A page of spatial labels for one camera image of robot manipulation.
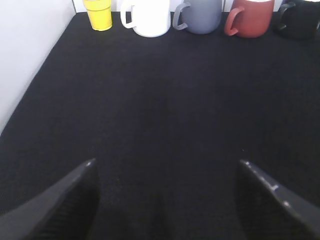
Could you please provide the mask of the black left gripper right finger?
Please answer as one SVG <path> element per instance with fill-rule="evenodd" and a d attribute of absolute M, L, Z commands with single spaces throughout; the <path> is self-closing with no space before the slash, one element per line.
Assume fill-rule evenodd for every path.
<path fill-rule="evenodd" d="M 320 209 L 256 164 L 240 160 L 234 183 L 238 219 L 249 240 L 318 240 Z"/>

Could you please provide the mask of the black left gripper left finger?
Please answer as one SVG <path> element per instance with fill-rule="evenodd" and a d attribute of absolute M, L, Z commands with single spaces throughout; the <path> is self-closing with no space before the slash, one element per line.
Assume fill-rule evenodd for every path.
<path fill-rule="evenodd" d="M 2 240 L 88 240 L 101 197 L 96 159 L 0 217 Z"/>

